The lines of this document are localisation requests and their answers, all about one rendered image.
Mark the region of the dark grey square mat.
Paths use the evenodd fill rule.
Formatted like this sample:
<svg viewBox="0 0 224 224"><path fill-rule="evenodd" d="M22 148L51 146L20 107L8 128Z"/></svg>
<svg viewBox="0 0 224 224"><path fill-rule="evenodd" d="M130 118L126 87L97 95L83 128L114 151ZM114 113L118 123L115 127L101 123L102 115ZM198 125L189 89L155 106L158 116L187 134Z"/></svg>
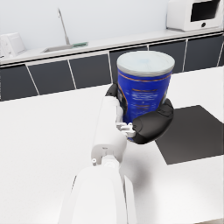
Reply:
<svg viewBox="0 0 224 224"><path fill-rule="evenodd" d="M169 129L156 141L168 165L223 154L224 124L200 105L174 110Z"/></svg>

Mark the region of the steel sink basin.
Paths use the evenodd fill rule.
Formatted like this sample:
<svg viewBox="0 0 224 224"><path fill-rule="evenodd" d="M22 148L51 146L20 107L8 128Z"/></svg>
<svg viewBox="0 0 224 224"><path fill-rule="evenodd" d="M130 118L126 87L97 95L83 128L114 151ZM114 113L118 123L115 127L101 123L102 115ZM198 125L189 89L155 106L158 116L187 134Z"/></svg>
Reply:
<svg viewBox="0 0 224 224"><path fill-rule="evenodd" d="M72 49L72 48L73 48L73 45L60 45L60 46L46 48L42 53L61 51L61 50Z"/></svg>

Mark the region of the white toaster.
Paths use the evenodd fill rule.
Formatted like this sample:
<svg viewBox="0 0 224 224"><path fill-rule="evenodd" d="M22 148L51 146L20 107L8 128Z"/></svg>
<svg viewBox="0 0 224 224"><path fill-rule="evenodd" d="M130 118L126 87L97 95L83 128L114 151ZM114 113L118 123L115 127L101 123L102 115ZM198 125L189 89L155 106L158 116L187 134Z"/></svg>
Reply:
<svg viewBox="0 0 224 224"><path fill-rule="evenodd" d="M0 35L0 50L3 58L16 57L26 51L18 32Z"/></svg>

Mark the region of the dark kitchen cabinet row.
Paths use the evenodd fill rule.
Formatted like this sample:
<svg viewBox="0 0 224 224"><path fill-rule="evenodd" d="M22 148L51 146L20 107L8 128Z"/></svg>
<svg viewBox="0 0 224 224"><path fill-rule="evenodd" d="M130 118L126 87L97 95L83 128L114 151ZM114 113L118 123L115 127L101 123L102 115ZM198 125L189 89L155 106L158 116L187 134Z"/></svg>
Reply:
<svg viewBox="0 0 224 224"><path fill-rule="evenodd" d="M224 34L187 37L0 66L0 102L117 82L118 57L158 51L175 59L175 74L224 65Z"/></svg>

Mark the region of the silver sink faucet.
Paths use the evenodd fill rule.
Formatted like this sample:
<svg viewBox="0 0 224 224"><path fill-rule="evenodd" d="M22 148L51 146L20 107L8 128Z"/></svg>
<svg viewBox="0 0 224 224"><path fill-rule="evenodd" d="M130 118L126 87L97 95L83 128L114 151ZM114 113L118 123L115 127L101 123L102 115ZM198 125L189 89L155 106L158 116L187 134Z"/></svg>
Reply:
<svg viewBox="0 0 224 224"><path fill-rule="evenodd" d="M60 8L57 9L57 13L58 13L58 18L60 19L60 21L61 21L61 23L62 23L63 31L64 31L64 34L65 34L66 44L67 44L67 45L70 45L69 38L68 38L68 36L67 36L66 27L65 27L65 25L64 25L63 17L62 17L62 14L61 14L61 12L60 12Z"/></svg>

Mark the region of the blue can with pale lid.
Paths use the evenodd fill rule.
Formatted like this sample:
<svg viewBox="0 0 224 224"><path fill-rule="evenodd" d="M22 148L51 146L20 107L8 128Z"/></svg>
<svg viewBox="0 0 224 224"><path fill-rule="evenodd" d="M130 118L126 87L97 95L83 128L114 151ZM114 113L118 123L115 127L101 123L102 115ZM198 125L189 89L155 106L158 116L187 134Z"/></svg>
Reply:
<svg viewBox="0 0 224 224"><path fill-rule="evenodd" d="M161 137L172 123L174 108L166 98L175 60L156 51L126 52L117 59L118 93L123 121L132 123L137 144Z"/></svg>

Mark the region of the white microwave oven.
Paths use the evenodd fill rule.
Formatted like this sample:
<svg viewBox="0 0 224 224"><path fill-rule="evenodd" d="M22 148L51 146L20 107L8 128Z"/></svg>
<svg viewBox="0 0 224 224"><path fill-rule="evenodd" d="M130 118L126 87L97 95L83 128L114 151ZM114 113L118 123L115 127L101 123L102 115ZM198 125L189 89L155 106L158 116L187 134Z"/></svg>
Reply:
<svg viewBox="0 0 224 224"><path fill-rule="evenodd" d="M221 25L224 0L170 0L166 27L183 32Z"/></svg>

